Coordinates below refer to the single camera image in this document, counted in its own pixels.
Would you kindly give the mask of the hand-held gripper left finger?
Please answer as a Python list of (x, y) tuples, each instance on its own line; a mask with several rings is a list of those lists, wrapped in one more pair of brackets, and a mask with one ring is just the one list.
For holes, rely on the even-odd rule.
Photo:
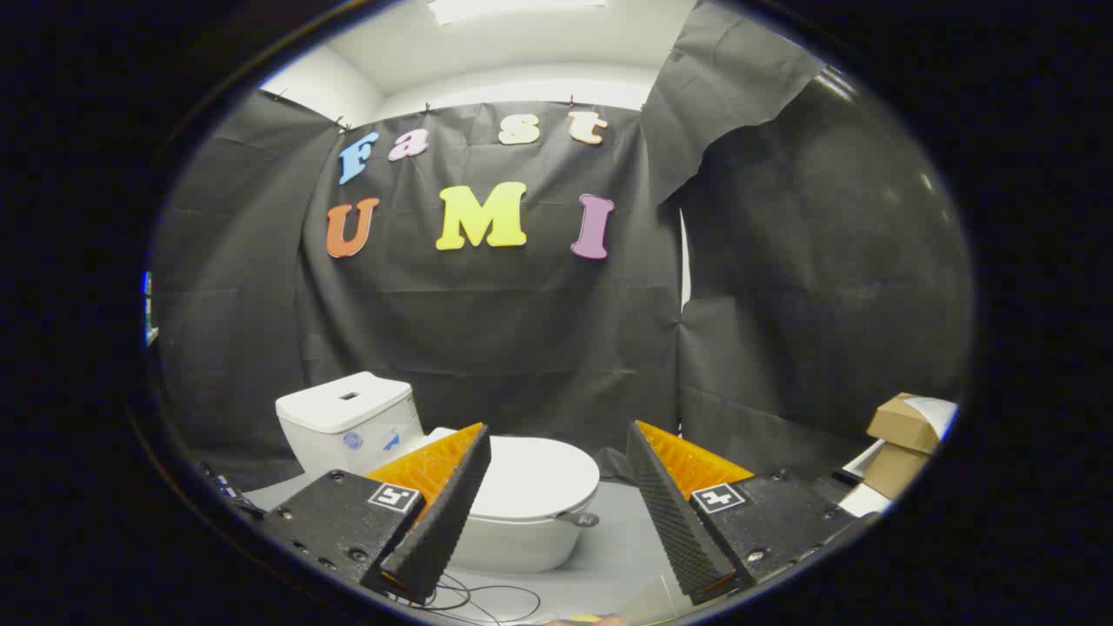
[(331, 469), (262, 516), (270, 542), (342, 581), (426, 603), (456, 551), (492, 459), (484, 423), (367, 475)]

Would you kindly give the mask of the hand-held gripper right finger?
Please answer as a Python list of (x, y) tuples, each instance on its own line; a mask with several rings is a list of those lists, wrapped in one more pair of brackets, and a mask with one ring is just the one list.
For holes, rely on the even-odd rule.
[(696, 605), (776, 580), (854, 542), (854, 515), (787, 469), (755, 473), (636, 421), (626, 453), (681, 593)]

